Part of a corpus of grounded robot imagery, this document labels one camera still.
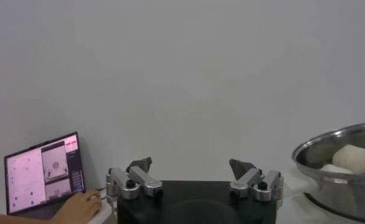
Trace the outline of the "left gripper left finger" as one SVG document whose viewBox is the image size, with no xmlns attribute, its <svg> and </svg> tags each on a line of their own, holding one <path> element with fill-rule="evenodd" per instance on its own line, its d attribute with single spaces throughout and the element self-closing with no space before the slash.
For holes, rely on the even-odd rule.
<svg viewBox="0 0 365 224">
<path fill-rule="evenodd" d="M 134 200 L 141 189 L 153 198 L 163 195 L 163 183 L 148 174 L 152 159 L 150 157 L 132 161 L 126 169 L 110 168 L 106 174 L 106 195 Z"/>
</svg>

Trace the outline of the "person's bare hand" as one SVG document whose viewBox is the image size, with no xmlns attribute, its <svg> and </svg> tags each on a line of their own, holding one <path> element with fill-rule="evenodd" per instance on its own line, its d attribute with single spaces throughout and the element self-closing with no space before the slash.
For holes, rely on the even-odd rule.
<svg viewBox="0 0 365 224">
<path fill-rule="evenodd" d="M 65 202 L 49 223 L 87 224 L 101 207 L 99 191 L 90 190 L 85 193 L 77 193 Z"/>
</svg>

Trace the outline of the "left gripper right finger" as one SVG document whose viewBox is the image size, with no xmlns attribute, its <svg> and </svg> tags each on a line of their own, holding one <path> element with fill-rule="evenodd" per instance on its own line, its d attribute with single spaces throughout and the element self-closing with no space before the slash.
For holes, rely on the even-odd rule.
<svg viewBox="0 0 365 224">
<path fill-rule="evenodd" d="M 279 171 L 270 170 L 264 174 L 252 163 L 237 159 L 230 159 L 229 165 L 235 177 L 229 185 L 229 195 L 233 201 L 239 201 L 250 195 L 260 202 L 282 200 L 283 176 Z"/>
</svg>

